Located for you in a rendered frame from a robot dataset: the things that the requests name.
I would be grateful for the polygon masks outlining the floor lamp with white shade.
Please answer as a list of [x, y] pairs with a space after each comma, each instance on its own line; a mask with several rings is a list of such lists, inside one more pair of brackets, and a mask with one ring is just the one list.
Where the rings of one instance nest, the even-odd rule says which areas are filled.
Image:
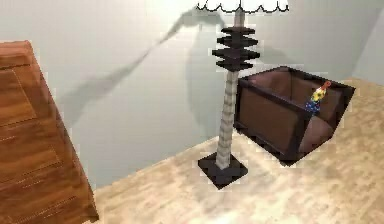
[[245, 15], [287, 12], [289, 3], [288, 0], [197, 0], [196, 8], [207, 12], [235, 14], [234, 25], [222, 28], [225, 36], [217, 39], [225, 48], [212, 51], [214, 56], [221, 58], [216, 65], [228, 71], [217, 149], [215, 153], [198, 161], [198, 166], [214, 186], [222, 189], [248, 172], [231, 154], [239, 72], [253, 67], [248, 60], [260, 57], [258, 52], [248, 50], [249, 46], [257, 45], [258, 41], [249, 38], [255, 30], [244, 25]]

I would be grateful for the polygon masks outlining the dark brown open box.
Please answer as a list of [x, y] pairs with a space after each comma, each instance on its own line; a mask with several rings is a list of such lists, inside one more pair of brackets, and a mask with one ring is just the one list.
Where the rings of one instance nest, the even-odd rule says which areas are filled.
[[240, 78], [234, 128], [282, 163], [296, 163], [333, 137], [355, 92], [332, 81], [312, 114], [305, 103], [326, 81], [286, 66]]

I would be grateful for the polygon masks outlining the colourful spotted toy bottle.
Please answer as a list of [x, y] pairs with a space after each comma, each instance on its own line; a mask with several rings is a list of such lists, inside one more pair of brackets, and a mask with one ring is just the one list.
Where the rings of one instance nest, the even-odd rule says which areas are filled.
[[325, 97], [327, 89], [331, 86], [330, 81], [326, 81], [322, 86], [317, 88], [305, 103], [305, 109], [310, 111], [312, 115], [316, 115], [320, 112], [320, 103]]

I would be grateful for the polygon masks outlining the brown wooden cupboard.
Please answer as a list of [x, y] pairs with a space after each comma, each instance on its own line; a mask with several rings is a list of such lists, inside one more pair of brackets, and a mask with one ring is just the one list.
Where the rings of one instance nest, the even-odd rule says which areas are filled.
[[0, 43], [0, 224], [99, 219], [31, 43]]

